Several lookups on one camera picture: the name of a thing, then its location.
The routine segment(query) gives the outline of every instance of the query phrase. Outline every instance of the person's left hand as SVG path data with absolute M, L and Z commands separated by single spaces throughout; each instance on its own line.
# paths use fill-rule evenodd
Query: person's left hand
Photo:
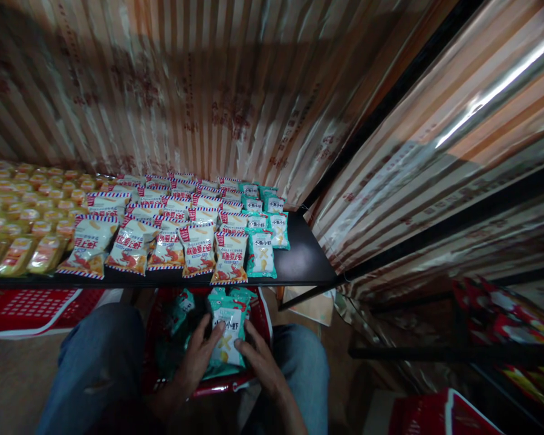
M 176 382 L 186 397 L 192 395 L 198 387 L 201 378 L 207 370 L 207 365 L 212 357 L 213 349 L 218 341 L 222 338 L 225 331 L 225 323 L 219 322 L 212 330 L 212 334 L 208 340 L 204 340 L 207 325 L 210 323 L 211 316 L 205 314 L 199 322 L 198 327 L 193 332 L 191 339 L 187 345 L 186 354 L 183 357 L 181 365 L 173 381 Z

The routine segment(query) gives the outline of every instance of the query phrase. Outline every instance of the plastic basket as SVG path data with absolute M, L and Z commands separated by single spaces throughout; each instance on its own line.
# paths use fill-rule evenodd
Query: plastic basket
M 0 290 L 0 337 L 39 335 L 76 326 L 105 289 Z
M 258 299 L 250 303 L 250 321 L 266 343 L 271 345 L 273 338 L 272 323 L 270 321 L 270 314 L 268 313 L 268 306 L 262 296 L 262 290 L 260 287 L 247 288 L 258 295 Z M 207 297 L 212 289 L 213 288 L 196 288 L 188 290 L 195 295 Z M 160 288 L 157 292 L 157 297 L 151 309 L 149 321 L 147 322 L 147 337 L 145 341 L 145 359 L 143 362 L 142 377 L 143 394 L 153 394 L 168 382 L 167 379 L 158 376 L 157 362 L 155 360 L 155 342 L 157 337 L 166 333 L 161 322 L 161 304 L 165 301 L 174 300 L 181 291 L 182 289 L 177 288 Z M 193 397 L 223 393 L 226 391 L 235 392 L 241 388 L 248 387 L 255 380 L 256 376 L 252 370 L 246 370 L 245 372 L 237 373 L 235 375 L 209 379 L 200 382 L 199 387 L 193 393 Z

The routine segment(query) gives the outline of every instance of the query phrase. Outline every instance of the person's right hand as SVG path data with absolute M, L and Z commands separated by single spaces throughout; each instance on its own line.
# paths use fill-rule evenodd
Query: person's right hand
M 246 320 L 245 329 L 254 340 L 256 348 L 239 338 L 234 342 L 234 346 L 250 362 L 262 388 L 274 400 L 278 400 L 287 389 L 289 390 L 286 379 L 276 364 L 270 348 L 250 320 Z

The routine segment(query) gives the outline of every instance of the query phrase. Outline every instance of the jeans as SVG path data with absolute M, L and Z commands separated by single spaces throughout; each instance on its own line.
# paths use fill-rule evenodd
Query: jeans
M 288 324 L 273 331 L 274 359 L 308 433 L 326 434 L 329 368 L 324 348 L 303 326 Z M 83 434 L 109 404 L 140 398 L 144 341 L 143 322 L 132 306 L 103 305 L 83 319 L 60 346 L 59 371 L 37 433 Z M 266 433 L 277 422 L 275 412 L 261 394 L 242 433 Z

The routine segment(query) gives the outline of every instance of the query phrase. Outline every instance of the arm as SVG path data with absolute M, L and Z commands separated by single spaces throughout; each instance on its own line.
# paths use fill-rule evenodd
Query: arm
M 210 315 L 206 314 L 193 332 L 186 354 L 173 376 L 173 380 L 159 390 L 147 404 L 151 412 L 166 425 L 169 423 L 170 417 L 181 408 L 198 387 L 212 357 L 213 349 L 224 334 L 225 324 L 219 322 L 213 329 L 210 338 L 204 340 L 209 323 Z
M 246 321 L 246 331 L 254 339 L 255 348 L 245 341 L 236 340 L 234 343 L 236 349 L 248 359 L 262 384 L 262 388 L 278 407 L 287 434 L 307 434 L 308 431 L 296 400 L 294 400 L 284 375 L 274 361 L 270 348 L 249 320 Z

